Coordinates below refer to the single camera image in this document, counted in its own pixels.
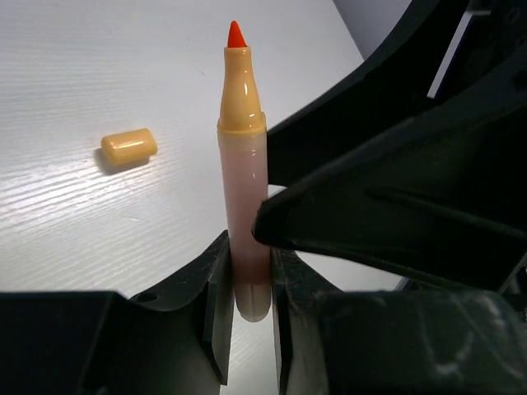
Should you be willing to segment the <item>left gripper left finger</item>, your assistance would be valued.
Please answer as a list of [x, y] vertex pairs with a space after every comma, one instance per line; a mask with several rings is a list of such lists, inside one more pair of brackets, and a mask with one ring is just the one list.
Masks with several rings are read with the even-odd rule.
[[4, 292], [4, 394], [217, 394], [228, 377], [226, 234], [126, 298], [111, 290]]

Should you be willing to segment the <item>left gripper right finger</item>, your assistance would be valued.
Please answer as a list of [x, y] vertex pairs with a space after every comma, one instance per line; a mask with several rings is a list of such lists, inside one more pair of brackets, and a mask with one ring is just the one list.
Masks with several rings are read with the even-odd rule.
[[272, 265], [280, 393], [525, 393], [522, 296], [344, 292], [292, 251]]

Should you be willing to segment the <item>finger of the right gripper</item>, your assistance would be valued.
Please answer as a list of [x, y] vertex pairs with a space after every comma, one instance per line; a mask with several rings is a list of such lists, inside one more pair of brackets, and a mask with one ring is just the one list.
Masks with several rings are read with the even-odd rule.
[[443, 288], [502, 290], [526, 254], [526, 97], [466, 95], [262, 205], [256, 239]]
[[[427, 97], [462, 15], [469, 25], [435, 99]], [[413, 1], [355, 71], [268, 136], [269, 181], [290, 185], [405, 119], [463, 94], [509, 57], [526, 55], [523, 1]]]

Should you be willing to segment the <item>orange highlighter pen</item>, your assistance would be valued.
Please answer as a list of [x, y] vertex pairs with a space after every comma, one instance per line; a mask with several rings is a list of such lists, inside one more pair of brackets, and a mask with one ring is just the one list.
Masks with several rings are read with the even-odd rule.
[[267, 119], [254, 79], [252, 52], [237, 21], [224, 48], [224, 82], [217, 121], [226, 219], [237, 309], [258, 322], [271, 304], [270, 248], [252, 234], [268, 198]]

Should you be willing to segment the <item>small orange cap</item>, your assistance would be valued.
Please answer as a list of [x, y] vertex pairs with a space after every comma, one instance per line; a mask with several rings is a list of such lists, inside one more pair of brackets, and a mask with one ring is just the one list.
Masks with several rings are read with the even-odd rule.
[[148, 128], [104, 136], [100, 140], [100, 149], [114, 166], [145, 160], [158, 152], [156, 140]]

